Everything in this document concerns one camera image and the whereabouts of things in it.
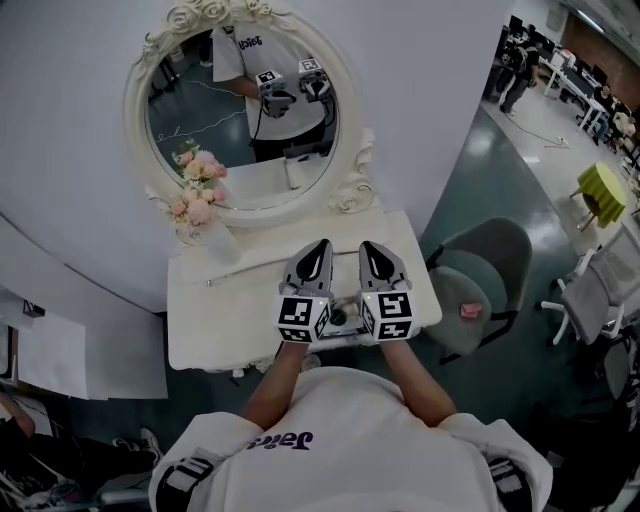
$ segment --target pink flower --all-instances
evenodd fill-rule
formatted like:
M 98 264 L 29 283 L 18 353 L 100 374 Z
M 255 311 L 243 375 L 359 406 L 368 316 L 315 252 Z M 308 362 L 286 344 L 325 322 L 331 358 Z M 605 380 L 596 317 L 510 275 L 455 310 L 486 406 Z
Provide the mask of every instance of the pink flower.
M 184 175 L 191 180 L 200 179 L 200 173 L 202 172 L 203 162 L 198 160 L 191 160 L 184 168 Z
M 187 205 L 182 201 L 174 201 L 171 203 L 171 213 L 174 215 L 182 215 L 187 209 Z
M 216 176 L 218 178 L 226 178 L 227 177 L 227 168 L 222 165 L 222 164 L 218 164 L 216 165 Z
M 215 189 L 213 191 L 213 199 L 214 199 L 214 201 L 224 201 L 226 198 L 227 198 L 227 194 L 225 194 L 222 190 Z
M 196 153 L 196 160 L 200 160 L 201 162 L 206 162 L 208 164 L 218 163 L 216 157 L 213 156 L 211 151 L 198 151 Z
M 202 177 L 207 179 L 215 178 L 218 175 L 217 170 L 216 164 L 205 164 L 202 168 Z
M 193 153 L 191 151 L 187 151 L 178 157 L 178 165 L 180 167 L 185 167 L 189 162 L 191 162 L 191 160 L 193 160 Z
M 210 188 L 205 188 L 200 195 L 207 203 L 212 203 L 215 199 L 215 194 Z
M 184 191 L 182 197 L 184 197 L 184 200 L 187 203 L 193 203 L 196 199 L 198 199 L 198 191 L 195 188 L 188 188 Z
M 206 224 L 211 220 L 211 206 L 204 199 L 197 199 L 189 204 L 187 216 L 194 226 Z

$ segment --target flower vase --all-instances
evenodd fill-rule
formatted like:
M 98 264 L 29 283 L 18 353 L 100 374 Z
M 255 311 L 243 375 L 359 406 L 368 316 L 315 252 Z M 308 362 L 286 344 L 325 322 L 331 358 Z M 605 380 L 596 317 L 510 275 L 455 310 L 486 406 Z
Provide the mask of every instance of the flower vase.
M 222 222 L 198 228 L 192 236 L 200 240 L 211 257 L 221 265 L 232 266 L 240 261 L 240 246 Z

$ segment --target white chair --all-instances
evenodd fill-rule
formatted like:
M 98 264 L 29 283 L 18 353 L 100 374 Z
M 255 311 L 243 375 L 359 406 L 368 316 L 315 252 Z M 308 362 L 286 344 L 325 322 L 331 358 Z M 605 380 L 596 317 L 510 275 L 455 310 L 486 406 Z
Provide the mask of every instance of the white chair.
M 560 342 L 569 322 L 576 338 L 587 345 L 599 335 L 613 339 L 624 317 L 624 302 L 640 288 L 640 244 L 623 225 L 602 249 L 589 249 L 568 278 L 568 284 L 562 279 L 554 283 L 562 290 L 561 304 L 543 301 L 535 305 L 564 315 L 552 344 Z M 618 308 L 616 320 L 612 329 L 603 329 L 609 322 L 609 307 Z

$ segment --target white paper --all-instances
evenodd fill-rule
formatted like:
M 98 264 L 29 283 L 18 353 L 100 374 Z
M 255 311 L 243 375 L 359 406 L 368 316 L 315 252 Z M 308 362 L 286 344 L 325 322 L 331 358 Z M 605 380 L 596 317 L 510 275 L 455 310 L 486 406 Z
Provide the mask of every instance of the white paper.
M 18 378 L 39 388 L 77 398 L 87 391 L 85 327 L 47 311 L 20 331 Z

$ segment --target desk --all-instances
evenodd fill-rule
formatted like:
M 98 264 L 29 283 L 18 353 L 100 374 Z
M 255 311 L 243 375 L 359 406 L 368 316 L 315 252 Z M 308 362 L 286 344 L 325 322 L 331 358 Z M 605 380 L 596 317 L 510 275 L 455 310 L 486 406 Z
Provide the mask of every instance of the desk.
M 440 304 L 406 214 L 385 214 L 377 208 L 371 208 L 353 215 L 369 219 L 364 221 L 363 237 L 384 242 L 404 261 L 418 304 L 415 317 L 417 325 L 425 327 L 438 323 L 442 318 Z M 357 250 L 361 239 L 349 236 L 348 240 L 340 240 L 338 235 L 342 227 L 335 220 L 328 225 L 331 233 L 322 231 L 320 227 L 314 230 L 315 239 L 328 235 L 327 238 L 334 244 L 331 289 L 336 299 L 352 297 L 360 287 Z M 299 238 L 295 240 L 299 242 L 297 245 L 304 245 L 305 241 Z M 171 366 L 176 370 L 201 368 L 216 372 L 244 368 L 274 357 L 281 339 L 273 327 L 272 304 L 286 260 L 253 266 L 207 286 L 210 273 L 206 267 L 197 272 L 197 280 L 189 275 L 189 271 L 197 266 L 193 260 L 189 263 L 189 253 L 194 249 L 200 248 L 191 248 L 169 261 L 167 323 Z M 312 343 L 309 350 L 313 352 L 372 343 L 368 334 L 355 334 L 322 338 Z
M 552 71 L 551 79 L 547 84 L 547 88 L 544 90 L 544 95 L 549 96 L 551 85 L 553 84 L 556 77 L 558 77 L 560 79 L 562 87 L 564 86 L 568 87 L 576 96 L 583 99 L 589 105 L 589 110 L 585 114 L 585 116 L 582 118 L 582 122 L 580 123 L 578 128 L 580 130 L 584 128 L 584 125 L 587 123 L 587 120 L 591 117 L 591 114 L 593 113 L 593 111 L 596 110 L 597 111 L 596 117 L 591 123 L 591 126 L 594 126 L 600 119 L 600 116 L 602 115 L 602 113 L 604 112 L 604 107 L 600 105 L 600 103 L 598 103 L 596 100 L 594 100 L 593 98 L 589 98 L 584 92 L 582 92 L 576 84 L 574 84 L 571 80 L 569 80 L 565 76 L 565 74 L 562 72 L 560 68 L 554 66 L 553 64 L 551 64 L 551 62 L 549 62 L 546 59 L 543 59 L 542 57 L 540 57 L 540 62 Z

